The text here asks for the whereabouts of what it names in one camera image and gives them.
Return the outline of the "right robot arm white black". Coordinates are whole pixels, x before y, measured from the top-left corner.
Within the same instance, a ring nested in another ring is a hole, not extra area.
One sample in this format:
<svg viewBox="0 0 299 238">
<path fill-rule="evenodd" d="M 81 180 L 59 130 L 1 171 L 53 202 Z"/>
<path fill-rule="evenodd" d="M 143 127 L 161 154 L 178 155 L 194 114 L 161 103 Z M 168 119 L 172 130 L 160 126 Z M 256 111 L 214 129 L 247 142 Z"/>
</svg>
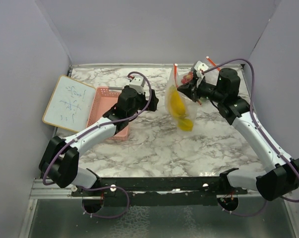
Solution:
<svg viewBox="0 0 299 238">
<path fill-rule="evenodd" d="M 202 70 L 191 69 L 192 79 L 179 86 L 178 91 L 194 102 L 204 98 L 217 104 L 220 115 L 232 125 L 249 143 L 264 171 L 247 173 L 231 169 L 221 175 L 218 188 L 229 194 L 236 187 L 258 191 L 261 196 L 273 201 L 299 187 L 299 158 L 293 159 L 269 136 L 257 116 L 250 110 L 250 104 L 239 96 L 240 77 L 236 70 L 223 68 L 219 71 L 217 83 L 207 83 Z"/>
</svg>

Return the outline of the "small whiteboard wooden frame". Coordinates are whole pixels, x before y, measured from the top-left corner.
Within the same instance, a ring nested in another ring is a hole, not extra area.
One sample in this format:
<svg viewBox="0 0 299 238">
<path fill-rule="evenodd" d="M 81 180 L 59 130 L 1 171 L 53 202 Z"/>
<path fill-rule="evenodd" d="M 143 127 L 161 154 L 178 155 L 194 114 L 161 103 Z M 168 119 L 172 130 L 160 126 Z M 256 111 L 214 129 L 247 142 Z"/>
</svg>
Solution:
<svg viewBox="0 0 299 238">
<path fill-rule="evenodd" d="M 49 100 L 42 121 L 73 132 L 86 128 L 96 88 L 62 75 Z"/>
</svg>

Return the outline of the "zip bag with yellow fruit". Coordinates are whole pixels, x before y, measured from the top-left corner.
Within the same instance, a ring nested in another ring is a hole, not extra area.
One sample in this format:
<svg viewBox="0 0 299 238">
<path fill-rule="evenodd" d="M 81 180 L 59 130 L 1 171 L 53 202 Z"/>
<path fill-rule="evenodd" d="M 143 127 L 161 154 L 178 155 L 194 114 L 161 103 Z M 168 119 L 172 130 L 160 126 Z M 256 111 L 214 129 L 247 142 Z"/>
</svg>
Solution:
<svg viewBox="0 0 299 238">
<path fill-rule="evenodd" d="M 192 102 L 179 92 L 178 88 L 192 79 L 193 73 L 191 71 L 179 75 L 178 65 L 175 63 L 165 89 L 165 108 L 177 129 L 186 133 L 193 130 L 197 106 L 201 103 Z"/>
</svg>

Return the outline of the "aluminium frame rail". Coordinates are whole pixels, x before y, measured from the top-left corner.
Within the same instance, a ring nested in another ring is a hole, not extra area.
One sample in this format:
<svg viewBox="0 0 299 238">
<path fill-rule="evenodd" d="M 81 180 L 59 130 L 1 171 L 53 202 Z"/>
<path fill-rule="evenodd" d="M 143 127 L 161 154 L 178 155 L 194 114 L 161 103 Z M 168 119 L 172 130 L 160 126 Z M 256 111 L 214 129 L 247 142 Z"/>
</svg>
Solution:
<svg viewBox="0 0 299 238">
<path fill-rule="evenodd" d="M 42 179 L 34 179 L 29 199 L 68 199 L 71 194 L 71 186 L 59 188 L 56 184 L 44 185 Z"/>
</svg>

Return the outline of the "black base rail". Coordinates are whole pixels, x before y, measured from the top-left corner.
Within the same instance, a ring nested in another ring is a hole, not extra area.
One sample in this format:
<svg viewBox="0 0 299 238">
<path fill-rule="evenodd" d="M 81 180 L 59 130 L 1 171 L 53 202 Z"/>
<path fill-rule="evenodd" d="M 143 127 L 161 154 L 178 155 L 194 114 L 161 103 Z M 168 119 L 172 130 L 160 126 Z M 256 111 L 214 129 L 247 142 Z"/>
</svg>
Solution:
<svg viewBox="0 0 299 238">
<path fill-rule="evenodd" d="M 95 188 L 79 188 L 71 195 L 84 200 L 100 200 L 104 206 L 123 207 L 127 197 L 121 190 L 111 191 L 109 186 L 123 188 L 131 206 L 216 206 L 218 196 L 247 194 L 247 190 L 232 187 L 223 177 L 153 177 L 153 178 L 101 178 Z"/>
</svg>

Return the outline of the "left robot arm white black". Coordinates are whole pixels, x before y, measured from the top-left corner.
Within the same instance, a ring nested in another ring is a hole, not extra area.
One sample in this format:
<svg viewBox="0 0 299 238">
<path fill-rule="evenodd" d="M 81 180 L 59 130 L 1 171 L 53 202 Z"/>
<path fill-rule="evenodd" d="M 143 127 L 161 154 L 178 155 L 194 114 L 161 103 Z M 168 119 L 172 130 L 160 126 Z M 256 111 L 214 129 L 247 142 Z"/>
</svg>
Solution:
<svg viewBox="0 0 299 238">
<path fill-rule="evenodd" d="M 96 144 L 124 130 L 143 111 L 156 111 L 159 100 L 153 89 L 149 93 L 147 98 L 125 86 L 118 101 L 96 123 L 64 139 L 53 137 L 39 164 L 43 184 L 56 184 L 60 188 L 71 184 L 83 187 L 88 195 L 96 195 L 100 190 L 99 177 L 91 170 L 80 168 L 79 158 Z"/>
</svg>

